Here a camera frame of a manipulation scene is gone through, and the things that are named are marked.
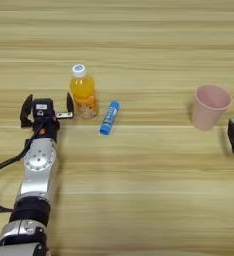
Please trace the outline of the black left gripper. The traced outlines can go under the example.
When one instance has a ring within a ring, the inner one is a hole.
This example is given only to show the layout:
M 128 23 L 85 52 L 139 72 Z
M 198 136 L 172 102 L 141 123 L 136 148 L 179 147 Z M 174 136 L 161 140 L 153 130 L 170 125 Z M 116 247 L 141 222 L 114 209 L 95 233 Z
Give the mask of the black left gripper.
M 66 106 L 68 112 L 51 113 L 50 115 L 35 116 L 31 121 L 28 116 L 31 114 L 33 95 L 30 94 L 24 101 L 21 112 L 20 122 L 22 128 L 33 130 L 32 139 L 49 138 L 57 141 L 57 134 L 60 129 L 61 119 L 72 119 L 74 117 L 74 103 L 70 93 L 67 93 Z

